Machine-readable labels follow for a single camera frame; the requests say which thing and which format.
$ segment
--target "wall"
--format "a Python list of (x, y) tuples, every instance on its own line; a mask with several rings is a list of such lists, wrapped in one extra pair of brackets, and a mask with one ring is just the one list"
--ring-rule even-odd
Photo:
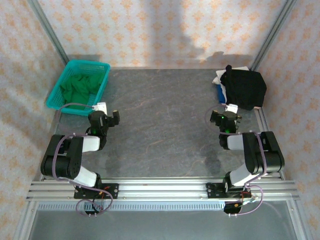
[(285, 0), (40, 0), (70, 58), (112, 67), (251, 66)]
[(12, 239), (50, 135), (63, 62), (26, 0), (0, 1), (0, 239)]
[(320, 236), (320, 8), (297, 1), (259, 72), (268, 91), (263, 110), (296, 180), (314, 239)]

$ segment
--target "black cloth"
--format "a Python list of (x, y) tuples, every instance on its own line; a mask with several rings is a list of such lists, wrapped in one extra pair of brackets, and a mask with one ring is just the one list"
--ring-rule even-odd
[(267, 86), (261, 74), (232, 69), (230, 65), (225, 70), (220, 81), (225, 86), (226, 104), (235, 104), (245, 110), (262, 107)]

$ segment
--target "blue cloth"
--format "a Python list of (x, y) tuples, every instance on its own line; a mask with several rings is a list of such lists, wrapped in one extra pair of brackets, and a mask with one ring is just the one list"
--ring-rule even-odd
[(226, 99), (225, 99), (225, 96), (224, 96), (224, 94), (222, 92), (220, 84), (216, 84), (216, 89), (217, 89), (217, 92), (218, 92), (219, 104), (225, 104), (226, 103)]

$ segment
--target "patterned wallpaper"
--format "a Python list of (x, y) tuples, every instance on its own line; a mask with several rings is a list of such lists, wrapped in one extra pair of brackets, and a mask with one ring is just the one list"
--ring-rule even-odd
[(45, 99), (63, 70), (26, 0), (0, 1), (0, 239), (12, 239), (50, 140)]
[(112, 67), (250, 66), (285, 0), (40, 0), (70, 58)]
[(268, 91), (263, 109), (297, 182), (314, 239), (320, 236), (320, 5), (300, 0), (258, 71)]

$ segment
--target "green cloth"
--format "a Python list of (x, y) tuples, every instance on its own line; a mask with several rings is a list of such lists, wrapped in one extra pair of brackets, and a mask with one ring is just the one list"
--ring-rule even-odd
[[(103, 79), (104, 74), (102, 73), (93, 75), (76, 74), (69, 77), (60, 85), (65, 103), (88, 104), (90, 94), (98, 93)], [(77, 105), (71, 105), (68, 108), (85, 109), (85, 107)]]

